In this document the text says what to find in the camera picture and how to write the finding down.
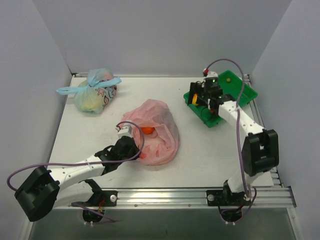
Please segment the yellow orange mango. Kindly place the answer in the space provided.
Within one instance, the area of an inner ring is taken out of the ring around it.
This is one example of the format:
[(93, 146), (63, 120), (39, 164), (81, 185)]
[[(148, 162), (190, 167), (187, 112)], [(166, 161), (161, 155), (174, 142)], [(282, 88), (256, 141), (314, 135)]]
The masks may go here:
[(199, 104), (197, 103), (198, 100), (198, 95), (195, 93), (191, 99), (191, 104), (194, 106), (198, 106)]

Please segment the orange tangerine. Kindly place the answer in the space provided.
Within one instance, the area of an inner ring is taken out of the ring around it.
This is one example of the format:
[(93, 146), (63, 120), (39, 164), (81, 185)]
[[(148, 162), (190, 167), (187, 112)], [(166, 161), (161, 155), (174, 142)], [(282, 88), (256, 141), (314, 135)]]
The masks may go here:
[(155, 131), (154, 127), (141, 127), (143, 134), (150, 135)]

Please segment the pink plastic bag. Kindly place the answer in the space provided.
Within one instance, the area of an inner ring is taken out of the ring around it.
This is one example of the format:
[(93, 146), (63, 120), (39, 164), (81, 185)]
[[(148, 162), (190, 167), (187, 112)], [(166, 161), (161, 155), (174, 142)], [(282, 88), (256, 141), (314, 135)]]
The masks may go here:
[(148, 99), (141, 106), (126, 112), (121, 121), (129, 121), (141, 127), (153, 127), (152, 134), (141, 135), (139, 128), (132, 126), (133, 139), (142, 147), (138, 162), (145, 166), (169, 163), (180, 146), (180, 135), (168, 105), (160, 100)]

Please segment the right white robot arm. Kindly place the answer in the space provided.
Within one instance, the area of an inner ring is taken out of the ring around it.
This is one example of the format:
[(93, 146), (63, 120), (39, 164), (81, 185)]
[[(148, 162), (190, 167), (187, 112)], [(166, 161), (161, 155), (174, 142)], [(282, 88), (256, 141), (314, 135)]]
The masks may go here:
[(249, 199), (252, 183), (279, 164), (277, 132), (249, 117), (234, 97), (223, 92), (216, 77), (192, 82), (187, 103), (210, 110), (235, 128), (240, 170), (225, 181), (221, 197), (228, 205)]

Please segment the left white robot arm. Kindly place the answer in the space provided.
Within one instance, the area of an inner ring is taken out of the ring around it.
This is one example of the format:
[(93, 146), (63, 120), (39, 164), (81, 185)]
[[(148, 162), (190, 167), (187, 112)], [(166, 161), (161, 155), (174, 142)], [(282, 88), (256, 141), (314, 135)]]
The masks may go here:
[(94, 181), (115, 171), (122, 163), (136, 160), (141, 153), (132, 137), (123, 136), (87, 159), (77, 163), (52, 163), (50, 169), (37, 165), (14, 196), (30, 222), (36, 222), (52, 209), (74, 207), (113, 207), (115, 191), (105, 191)]

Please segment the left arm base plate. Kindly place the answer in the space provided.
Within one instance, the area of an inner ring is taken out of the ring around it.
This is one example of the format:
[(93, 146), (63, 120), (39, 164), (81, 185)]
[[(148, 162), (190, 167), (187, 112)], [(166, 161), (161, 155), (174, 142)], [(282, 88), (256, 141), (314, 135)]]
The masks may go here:
[(71, 203), (73, 207), (78, 205), (84, 207), (115, 207), (117, 205), (118, 192), (116, 190), (102, 190), (94, 192), (87, 201), (76, 201)]

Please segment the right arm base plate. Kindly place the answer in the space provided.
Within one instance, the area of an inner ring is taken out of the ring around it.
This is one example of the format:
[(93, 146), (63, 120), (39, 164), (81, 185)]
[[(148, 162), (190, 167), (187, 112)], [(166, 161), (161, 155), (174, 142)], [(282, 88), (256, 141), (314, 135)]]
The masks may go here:
[(211, 207), (241, 207), (249, 206), (250, 199), (245, 198), (244, 192), (239, 193), (224, 193), (223, 190), (207, 190), (206, 191), (207, 205)]

